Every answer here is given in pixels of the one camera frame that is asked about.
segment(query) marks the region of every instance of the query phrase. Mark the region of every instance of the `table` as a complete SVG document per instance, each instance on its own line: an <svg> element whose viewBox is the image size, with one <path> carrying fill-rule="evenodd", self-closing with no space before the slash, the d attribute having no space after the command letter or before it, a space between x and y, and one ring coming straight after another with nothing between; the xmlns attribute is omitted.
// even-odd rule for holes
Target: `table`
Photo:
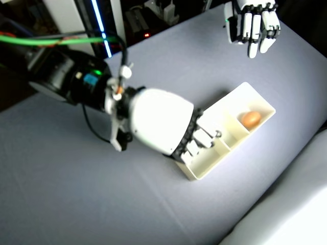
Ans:
<svg viewBox="0 0 327 245"><path fill-rule="evenodd" d="M327 60L284 24L268 53L232 45L219 6L129 49L131 86L209 106L249 82L276 110L201 181L137 140L95 138L82 109L43 95L0 114L1 244L218 243L327 119ZM116 71L120 56L108 62ZM109 135L109 116L91 111Z"/></svg>

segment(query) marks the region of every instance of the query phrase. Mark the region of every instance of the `egg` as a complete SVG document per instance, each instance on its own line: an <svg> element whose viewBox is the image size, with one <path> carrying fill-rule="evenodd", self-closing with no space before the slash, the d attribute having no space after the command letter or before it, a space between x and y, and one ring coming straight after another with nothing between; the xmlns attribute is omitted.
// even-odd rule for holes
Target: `egg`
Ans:
<svg viewBox="0 0 327 245"><path fill-rule="evenodd" d="M241 123L244 127L251 129L260 123L261 115L257 111L250 111L242 116Z"/></svg>

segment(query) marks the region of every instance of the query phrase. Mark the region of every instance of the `green light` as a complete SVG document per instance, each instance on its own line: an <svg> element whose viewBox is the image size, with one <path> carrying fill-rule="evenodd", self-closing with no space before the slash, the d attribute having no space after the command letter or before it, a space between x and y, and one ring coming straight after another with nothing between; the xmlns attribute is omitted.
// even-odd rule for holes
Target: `green light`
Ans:
<svg viewBox="0 0 327 245"><path fill-rule="evenodd" d="M93 72L94 72L95 74L99 75L99 76L102 75L102 72L101 72L100 70L93 70Z"/></svg>

